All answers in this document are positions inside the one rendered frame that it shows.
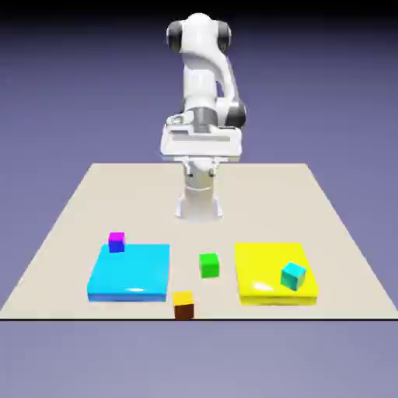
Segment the small magenta cube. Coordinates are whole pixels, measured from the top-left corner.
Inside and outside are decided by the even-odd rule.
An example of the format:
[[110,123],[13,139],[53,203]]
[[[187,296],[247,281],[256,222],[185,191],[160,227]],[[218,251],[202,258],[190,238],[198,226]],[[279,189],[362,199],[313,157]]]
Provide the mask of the small magenta cube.
[[122,253],[125,250],[125,234],[111,232],[108,236],[108,248],[111,253]]

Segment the large cyan box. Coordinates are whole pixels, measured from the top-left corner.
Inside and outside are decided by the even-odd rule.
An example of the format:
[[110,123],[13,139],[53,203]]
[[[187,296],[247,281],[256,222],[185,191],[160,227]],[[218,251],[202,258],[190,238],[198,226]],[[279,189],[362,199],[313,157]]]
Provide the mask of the large cyan box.
[[168,244],[127,244],[123,252],[101,247],[87,284],[91,302],[164,302],[170,265]]

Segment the large yellow box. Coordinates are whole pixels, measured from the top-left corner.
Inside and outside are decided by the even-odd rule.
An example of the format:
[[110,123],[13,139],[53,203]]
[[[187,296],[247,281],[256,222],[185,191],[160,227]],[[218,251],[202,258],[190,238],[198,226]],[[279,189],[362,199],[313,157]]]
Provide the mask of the large yellow box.
[[[296,292],[281,284],[281,270],[290,262],[307,270]],[[236,243],[235,263],[243,305],[316,304],[319,288],[301,243]]]

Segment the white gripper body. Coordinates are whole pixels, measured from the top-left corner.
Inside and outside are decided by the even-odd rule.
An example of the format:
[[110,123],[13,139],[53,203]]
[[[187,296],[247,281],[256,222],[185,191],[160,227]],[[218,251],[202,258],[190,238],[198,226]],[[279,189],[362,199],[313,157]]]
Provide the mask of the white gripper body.
[[165,125],[160,152],[165,159],[238,159],[243,152],[242,131],[236,127],[210,126],[207,133],[196,133],[191,124]]

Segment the small teal cube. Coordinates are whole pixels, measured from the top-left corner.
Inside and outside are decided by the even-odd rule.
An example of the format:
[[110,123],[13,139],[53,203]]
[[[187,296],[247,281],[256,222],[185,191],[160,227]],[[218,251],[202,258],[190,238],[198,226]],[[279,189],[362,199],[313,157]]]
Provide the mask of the small teal cube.
[[297,291],[304,283],[306,268],[296,263],[288,263],[281,270],[281,284],[292,291]]

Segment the small green cube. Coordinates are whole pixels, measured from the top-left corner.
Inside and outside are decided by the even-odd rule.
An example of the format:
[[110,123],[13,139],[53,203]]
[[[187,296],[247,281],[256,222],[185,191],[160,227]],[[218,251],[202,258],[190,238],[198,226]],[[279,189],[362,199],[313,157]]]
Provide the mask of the small green cube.
[[199,264],[202,278],[217,278],[219,276],[219,260],[216,253],[201,253]]

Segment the small orange cube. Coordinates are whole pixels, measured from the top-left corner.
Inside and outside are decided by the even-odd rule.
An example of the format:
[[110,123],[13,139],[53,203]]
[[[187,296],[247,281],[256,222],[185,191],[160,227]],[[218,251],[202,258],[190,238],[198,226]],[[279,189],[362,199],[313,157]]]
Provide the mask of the small orange cube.
[[173,306],[175,320],[194,318],[194,298],[192,291],[174,292]]

